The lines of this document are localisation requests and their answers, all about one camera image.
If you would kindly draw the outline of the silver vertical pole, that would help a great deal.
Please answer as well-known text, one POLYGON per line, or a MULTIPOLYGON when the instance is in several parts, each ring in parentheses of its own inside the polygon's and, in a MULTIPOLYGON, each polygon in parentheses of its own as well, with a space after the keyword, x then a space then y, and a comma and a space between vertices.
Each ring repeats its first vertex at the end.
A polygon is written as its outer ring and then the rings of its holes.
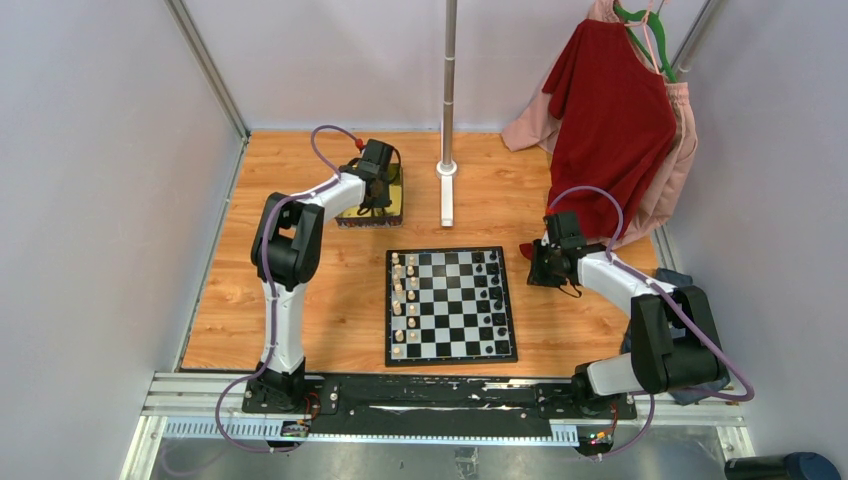
POLYGON ((441 159, 439 171, 449 174, 455 170, 452 158, 455 95, 455 53, 457 35, 458 1, 447 0, 445 11, 443 110, 441 121, 441 159))

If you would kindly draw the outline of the dark blue bottle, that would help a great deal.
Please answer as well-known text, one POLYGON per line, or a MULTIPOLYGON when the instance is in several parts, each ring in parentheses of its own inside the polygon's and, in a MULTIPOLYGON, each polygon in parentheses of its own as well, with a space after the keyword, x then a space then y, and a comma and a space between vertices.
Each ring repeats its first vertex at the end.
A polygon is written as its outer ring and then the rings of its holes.
POLYGON ((826 457, 814 452, 755 456, 728 460, 728 480, 840 480, 842 474, 826 457))

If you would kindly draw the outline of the gold metal tin box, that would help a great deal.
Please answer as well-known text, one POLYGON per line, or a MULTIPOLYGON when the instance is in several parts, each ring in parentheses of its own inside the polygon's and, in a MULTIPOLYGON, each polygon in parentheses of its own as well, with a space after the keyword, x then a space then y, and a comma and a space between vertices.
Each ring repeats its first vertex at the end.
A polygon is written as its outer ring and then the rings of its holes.
POLYGON ((381 196, 372 203, 344 210, 335 217, 340 228, 393 228, 403 222, 403 170, 390 163, 381 196))

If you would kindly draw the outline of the black white chessboard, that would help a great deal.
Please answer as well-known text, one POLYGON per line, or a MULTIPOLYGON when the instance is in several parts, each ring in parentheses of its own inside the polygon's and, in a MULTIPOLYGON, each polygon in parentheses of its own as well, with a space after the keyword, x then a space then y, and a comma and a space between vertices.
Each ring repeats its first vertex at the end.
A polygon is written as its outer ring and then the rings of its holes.
POLYGON ((385 365, 451 365, 515 363, 518 348, 504 249, 501 246, 389 250, 385 254, 385 365), (491 261, 489 252, 498 259, 491 261), (416 255, 417 266, 408 266, 416 255), (499 263, 500 285, 487 273, 488 263, 499 263), (482 274, 475 266, 482 264, 482 274), (417 288, 410 279, 419 280, 417 288), (394 285, 401 283, 405 297, 398 299, 394 285), (395 316, 392 302, 403 305, 395 316), (399 346, 400 356, 392 349, 399 346))

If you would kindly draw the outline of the white pole base bracket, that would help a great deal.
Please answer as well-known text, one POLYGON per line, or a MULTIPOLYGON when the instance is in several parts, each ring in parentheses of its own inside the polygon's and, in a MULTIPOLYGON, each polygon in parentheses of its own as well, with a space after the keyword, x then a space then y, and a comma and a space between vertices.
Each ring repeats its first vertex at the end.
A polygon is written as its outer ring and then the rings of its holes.
POLYGON ((454 161, 439 161, 436 167, 440 179, 440 225, 443 228, 454 226, 454 179, 458 166, 454 161))

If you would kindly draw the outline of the green clothes hanger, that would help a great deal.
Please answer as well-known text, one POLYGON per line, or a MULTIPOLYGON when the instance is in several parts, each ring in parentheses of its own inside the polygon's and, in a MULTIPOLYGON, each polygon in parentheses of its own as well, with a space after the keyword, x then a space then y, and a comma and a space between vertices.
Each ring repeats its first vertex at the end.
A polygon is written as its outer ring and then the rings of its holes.
POLYGON ((630 32, 631 39, 637 48, 647 56, 651 66, 657 74, 662 74, 671 83, 677 83, 678 79, 673 71, 672 64, 667 53, 667 36, 659 13, 654 9, 654 2, 650 1, 645 9, 628 11, 620 1, 613 2, 613 11, 622 20, 626 27, 640 27, 643 31, 643 41, 637 40, 636 34, 630 32))

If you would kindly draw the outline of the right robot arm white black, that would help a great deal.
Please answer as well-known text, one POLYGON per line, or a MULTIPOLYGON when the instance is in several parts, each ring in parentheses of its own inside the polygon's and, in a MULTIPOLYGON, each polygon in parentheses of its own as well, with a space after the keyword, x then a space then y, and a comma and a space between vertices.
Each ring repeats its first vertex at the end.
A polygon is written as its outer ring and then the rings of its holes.
POLYGON ((547 215, 532 244, 528 284, 592 290, 630 318, 630 349, 576 367, 571 403, 596 417, 625 393, 650 394, 722 379, 727 368, 706 293, 642 275, 600 243, 590 244, 573 212, 547 215))

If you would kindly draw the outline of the grey blue cloth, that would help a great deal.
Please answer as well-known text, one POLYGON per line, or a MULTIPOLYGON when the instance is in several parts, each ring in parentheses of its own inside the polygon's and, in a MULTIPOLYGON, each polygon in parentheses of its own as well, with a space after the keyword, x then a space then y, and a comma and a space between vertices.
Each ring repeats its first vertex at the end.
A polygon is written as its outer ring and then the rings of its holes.
MULTIPOLYGON (((653 277, 658 281, 670 283, 675 287, 694 285, 692 276, 662 267, 655 269, 653 277)), ((628 325, 620 346, 620 353, 625 354, 630 352, 631 347, 631 325, 628 325)), ((720 379, 671 391, 670 395, 674 398, 677 404, 690 405, 708 398, 708 392, 719 392, 723 390, 729 385, 729 383, 730 375, 727 372, 724 372, 724 375, 720 379)))

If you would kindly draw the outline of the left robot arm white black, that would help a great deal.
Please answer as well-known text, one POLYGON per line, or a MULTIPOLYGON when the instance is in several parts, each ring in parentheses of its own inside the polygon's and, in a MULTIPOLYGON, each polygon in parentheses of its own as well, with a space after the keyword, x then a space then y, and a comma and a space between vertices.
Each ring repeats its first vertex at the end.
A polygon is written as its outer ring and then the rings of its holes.
POLYGON ((295 194, 266 200, 251 248, 265 296, 265 344, 247 391, 283 413, 306 400, 303 309, 308 283, 319 267, 324 226, 344 211, 389 203, 396 147, 375 139, 326 181, 295 194))

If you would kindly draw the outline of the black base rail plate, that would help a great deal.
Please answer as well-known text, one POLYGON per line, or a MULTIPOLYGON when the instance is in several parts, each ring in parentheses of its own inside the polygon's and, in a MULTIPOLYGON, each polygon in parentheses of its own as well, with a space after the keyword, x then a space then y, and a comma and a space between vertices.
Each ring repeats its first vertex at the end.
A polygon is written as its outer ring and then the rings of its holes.
POLYGON ((299 398, 249 382, 242 411, 313 422, 312 432, 381 438, 531 439, 553 424, 636 418, 625 397, 583 399, 567 379, 407 374, 311 374, 299 398))

